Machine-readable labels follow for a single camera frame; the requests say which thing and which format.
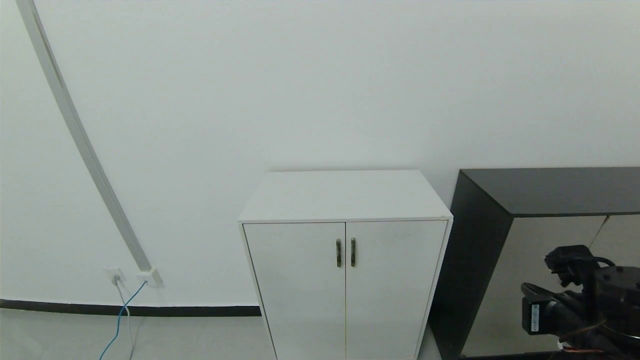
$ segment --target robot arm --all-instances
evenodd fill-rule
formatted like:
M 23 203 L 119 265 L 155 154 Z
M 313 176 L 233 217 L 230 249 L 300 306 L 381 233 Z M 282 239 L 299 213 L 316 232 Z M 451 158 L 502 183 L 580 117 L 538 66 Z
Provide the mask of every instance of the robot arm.
M 570 345 L 565 351 L 589 359 L 640 358 L 640 268 L 615 266 L 584 245 L 558 247 L 545 263 L 563 287 L 581 285 L 582 292 L 553 293 L 523 283 L 524 330 L 556 335 Z

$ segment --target black baseboard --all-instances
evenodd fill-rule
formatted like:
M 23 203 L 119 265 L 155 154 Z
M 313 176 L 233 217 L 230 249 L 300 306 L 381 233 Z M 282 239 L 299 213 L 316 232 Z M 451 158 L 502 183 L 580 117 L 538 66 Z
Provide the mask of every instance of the black baseboard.
M 0 299 L 0 308 L 47 313 L 117 315 L 121 306 Z M 129 306 L 131 316 L 261 316 L 259 306 Z
M 460 360 L 582 360 L 582 354 L 569 352 L 526 352 L 524 354 L 461 357 Z

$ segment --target wall outlet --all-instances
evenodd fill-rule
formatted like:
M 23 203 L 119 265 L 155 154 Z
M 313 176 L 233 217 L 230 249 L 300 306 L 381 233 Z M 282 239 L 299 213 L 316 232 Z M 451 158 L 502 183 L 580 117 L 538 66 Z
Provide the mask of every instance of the wall outlet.
M 109 282 L 113 282 L 113 277 L 116 275 L 120 277 L 120 282 L 125 281 L 124 275 L 122 274 L 122 271 L 120 271 L 120 268 L 105 266 L 104 273 L 107 274 L 107 277 L 109 277 Z
M 139 272 L 138 279 L 140 279 L 140 282 L 146 281 L 147 285 L 153 288 L 160 288 L 164 286 L 162 279 L 160 279 L 160 274 L 158 273 L 158 270 L 156 268 L 151 268 L 151 270 L 149 271 Z

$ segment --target label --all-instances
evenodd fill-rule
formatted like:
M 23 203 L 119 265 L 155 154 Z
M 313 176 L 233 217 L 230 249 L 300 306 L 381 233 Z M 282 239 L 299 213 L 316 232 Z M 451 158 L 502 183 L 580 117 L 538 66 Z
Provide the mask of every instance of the label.
M 540 330 L 540 305 L 533 304 L 531 306 L 531 332 Z

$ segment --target gray floor tile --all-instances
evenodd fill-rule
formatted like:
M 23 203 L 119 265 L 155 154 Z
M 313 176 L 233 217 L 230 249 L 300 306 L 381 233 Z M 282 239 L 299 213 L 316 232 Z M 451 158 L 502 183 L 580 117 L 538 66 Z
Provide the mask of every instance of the gray floor tile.
M 188 359 L 208 319 L 142 319 L 133 359 Z
M 42 354 L 41 360 L 85 360 L 98 359 L 116 332 L 115 316 L 57 314 L 58 332 L 56 341 Z M 126 318 L 121 320 L 120 335 L 109 347 L 103 360 L 125 360 L 129 358 L 131 344 L 127 334 Z
M 0 309 L 0 359 L 39 359 L 56 341 L 56 314 Z
M 189 360 L 275 360 L 262 318 L 209 318 Z

